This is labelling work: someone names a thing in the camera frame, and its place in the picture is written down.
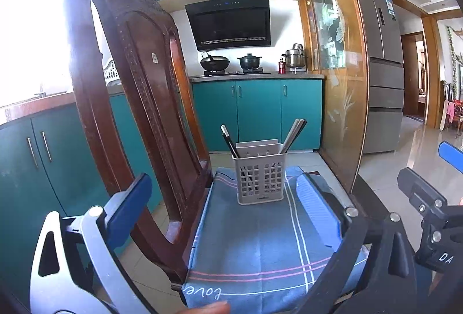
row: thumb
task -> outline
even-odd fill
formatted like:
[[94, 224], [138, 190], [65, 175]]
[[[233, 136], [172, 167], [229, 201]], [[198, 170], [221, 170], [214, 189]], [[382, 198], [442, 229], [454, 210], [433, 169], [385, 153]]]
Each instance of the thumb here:
[[219, 301], [202, 308], [182, 310], [177, 314], [230, 314], [230, 304], [227, 301]]

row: chair seat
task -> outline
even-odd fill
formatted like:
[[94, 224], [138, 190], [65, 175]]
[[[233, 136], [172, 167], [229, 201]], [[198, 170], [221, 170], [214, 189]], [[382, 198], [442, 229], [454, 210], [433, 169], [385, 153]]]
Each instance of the chair seat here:
[[[239, 205], [235, 171], [217, 169], [182, 287], [189, 308], [226, 300], [232, 313], [270, 314], [293, 309], [308, 292], [337, 247], [327, 240], [340, 234], [327, 204], [310, 193], [314, 181], [330, 191], [326, 181], [303, 173], [286, 169], [283, 200]], [[355, 288], [365, 260], [360, 251], [344, 293]]]

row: refrigerator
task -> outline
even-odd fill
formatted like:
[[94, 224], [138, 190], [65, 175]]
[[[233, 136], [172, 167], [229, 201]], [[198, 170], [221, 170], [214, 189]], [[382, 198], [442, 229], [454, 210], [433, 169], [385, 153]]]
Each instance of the refrigerator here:
[[359, 0], [370, 61], [370, 108], [363, 153], [394, 151], [404, 104], [402, 42], [392, 0]]

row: hanging vine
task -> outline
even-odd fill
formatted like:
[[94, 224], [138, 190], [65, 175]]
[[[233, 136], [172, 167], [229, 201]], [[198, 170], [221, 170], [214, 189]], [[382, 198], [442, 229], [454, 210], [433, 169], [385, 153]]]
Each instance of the hanging vine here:
[[447, 27], [447, 33], [450, 41], [450, 55], [452, 58], [452, 84], [453, 84], [453, 98], [457, 98], [457, 59], [455, 58], [455, 50], [453, 49], [452, 29]]

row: tile floor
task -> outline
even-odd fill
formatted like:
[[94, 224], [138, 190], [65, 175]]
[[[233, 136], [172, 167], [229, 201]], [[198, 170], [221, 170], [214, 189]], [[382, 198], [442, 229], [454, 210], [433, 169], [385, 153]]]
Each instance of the tile floor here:
[[[443, 140], [463, 148], [463, 137], [455, 138], [455, 135], [454, 130], [440, 132], [404, 117], [397, 150], [365, 155], [362, 159], [360, 175], [388, 210], [398, 212], [402, 216], [408, 237], [415, 248], [420, 244], [421, 217], [397, 187], [397, 174], [400, 169], [408, 166], [446, 196], [449, 204], [458, 204], [463, 196], [461, 174], [437, 155], [437, 147]], [[211, 163], [214, 172], [218, 167], [233, 168], [229, 154], [211, 154]], [[299, 165], [307, 172], [319, 171], [342, 204], [351, 204], [347, 194], [318, 153], [291, 153], [286, 163]], [[163, 202], [154, 210], [153, 218], [161, 230], [166, 232], [168, 217]], [[179, 295], [170, 289], [169, 280], [164, 272], [149, 262], [135, 244], [127, 247], [120, 260], [140, 292], [160, 314], [172, 314], [185, 309]]]

